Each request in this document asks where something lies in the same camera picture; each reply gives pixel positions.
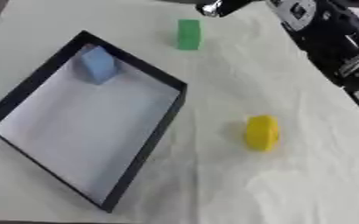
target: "tablecloth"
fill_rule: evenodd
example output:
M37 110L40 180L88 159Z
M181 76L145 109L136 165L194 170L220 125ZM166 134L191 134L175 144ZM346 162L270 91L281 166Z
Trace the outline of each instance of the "tablecloth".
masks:
M201 21L196 52L177 21ZM264 3L226 18L186 4L17 0L0 17L0 99L81 30L189 84L187 103L113 214L98 211L0 140L0 220L359 223L359 108L298 50ZM244 122L276 116L271 153Z

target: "blue cube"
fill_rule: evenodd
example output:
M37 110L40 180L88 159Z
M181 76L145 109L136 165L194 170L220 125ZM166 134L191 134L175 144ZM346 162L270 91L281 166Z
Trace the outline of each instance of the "blue cube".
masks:
M100 85L117 74L116 59L101 46L97 46L81 56L88 76L94 84Z

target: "metal part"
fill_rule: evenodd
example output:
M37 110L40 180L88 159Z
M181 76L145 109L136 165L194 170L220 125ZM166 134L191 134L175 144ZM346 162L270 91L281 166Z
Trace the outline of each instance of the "metal part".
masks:
M212 4L206 4L202 6L202 14L206 17L215 18L219 16L217 9L221 7L222 0L218 0Z
M359 55L349 60L339 69L339 74L342 77L347 77L359 69Z

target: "block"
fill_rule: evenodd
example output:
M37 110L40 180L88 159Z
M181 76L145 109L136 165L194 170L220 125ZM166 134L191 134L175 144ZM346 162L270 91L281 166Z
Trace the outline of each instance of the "block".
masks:
M201 43L200 21L180 19L178 23L177 47L184 51L198 50Z
M81 63L87 69L90 80L96 85L103 84L118 72L116 59L101 46L84 53L81 56Z
M279 139L278 121L271 115L253 116L244 134L246 144L257 151L271 151Z

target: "green cube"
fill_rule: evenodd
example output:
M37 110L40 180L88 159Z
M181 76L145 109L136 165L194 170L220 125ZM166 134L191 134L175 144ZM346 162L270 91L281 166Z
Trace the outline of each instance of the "green cube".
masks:
M180 19L178 22L178 49L184 51L198 50L200 42L200 21L196 19Z

